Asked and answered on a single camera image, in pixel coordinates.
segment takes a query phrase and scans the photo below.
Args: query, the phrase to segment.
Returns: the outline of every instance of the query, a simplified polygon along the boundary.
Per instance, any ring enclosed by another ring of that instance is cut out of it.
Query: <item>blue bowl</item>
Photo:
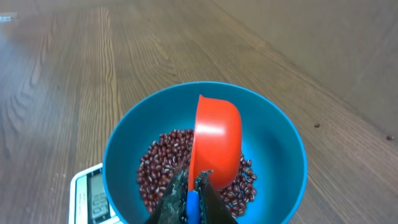
[[[199,94],[228,100],[241,113],[242,150],[252,160],[258,194],[239,223],[285,223],[292,218],[307,182],[303,142],[290,119],[263,96],[240,86],[192,82],[148,96],[120,120],[106,146],[106,195],[123,223],[143,223],[149,214],[136,183],[139,159],[159,134],[194,128]]]

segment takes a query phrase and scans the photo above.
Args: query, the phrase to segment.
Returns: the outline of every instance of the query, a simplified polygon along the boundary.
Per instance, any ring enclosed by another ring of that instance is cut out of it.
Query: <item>pile of beans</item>
[[[253,202],[257,195],[257,190],[253,187],[257,175],[253,173],[251,165],[251,160],[245,160],[244,155],[241,154],[241,165],[235,180],[230,186],[218,191],[234,218],[243,216],[246,204]]]
[[[189,167],[192,142],[192,129],[173,130],[161,134],[159,140],[154,141],[140,158],[137,183],[141,199],[150,214],[162,198],[175,170]],[[252,202],[257,194],[253,187],[257,175],[250,168],[251,164],[251,160],[245,160],[241,154],[239,174],[229,187],[218,191],[234,218],[244,215],[246,204]]]

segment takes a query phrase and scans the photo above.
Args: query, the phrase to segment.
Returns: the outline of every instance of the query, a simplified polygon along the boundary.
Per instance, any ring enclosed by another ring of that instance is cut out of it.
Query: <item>wooden floor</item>
[[[292,223],[398,222],[396,141],[212,2],[136,0],[1,24],[0,223],[66,223],[70,180],[102,161],[122,115],[195,80],[250,88],[292,119],[308,156]]]

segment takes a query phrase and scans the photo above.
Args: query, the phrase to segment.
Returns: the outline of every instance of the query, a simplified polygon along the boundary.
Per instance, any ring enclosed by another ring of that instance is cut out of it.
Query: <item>red measuring cup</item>
[[[229,186],[239,171],[242,121],[238,109],[226,100],[199,96],[195,135],[188,176],[188,190],[200,172],[212,170],[215,189]]]

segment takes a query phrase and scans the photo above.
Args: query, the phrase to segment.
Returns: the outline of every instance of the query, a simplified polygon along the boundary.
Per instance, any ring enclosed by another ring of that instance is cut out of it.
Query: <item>gray wall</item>
[[[398,135],[398,1],[213,1],[376,126]]]

